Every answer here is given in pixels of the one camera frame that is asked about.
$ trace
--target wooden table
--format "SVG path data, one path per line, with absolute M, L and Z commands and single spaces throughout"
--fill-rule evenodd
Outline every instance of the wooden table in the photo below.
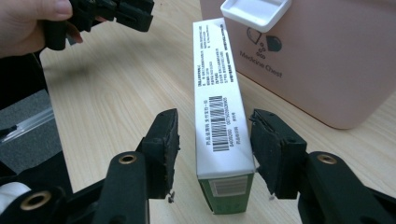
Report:
M 73 190 L 104 178 L 110 160 L 135 150 L 158 113 L 177 108 L 176 202 L 151 200 L 152 223 L 301 222 L 297 202 L 273 200 L 259 175 L 246 213 L 211 214 L 195 174 L 192 23 L 201 19 L 199 1 L 155 4 L 148 33 L 105 22 L 83 33 L 83 44 L 42 53 Z M 396 93 L 361 126 L 340 131 L 238 78 L 247 116 L 253 108 L 276 113 L 307 141 L 309 152 L 340 156 L 364 185 L 396 197 Z

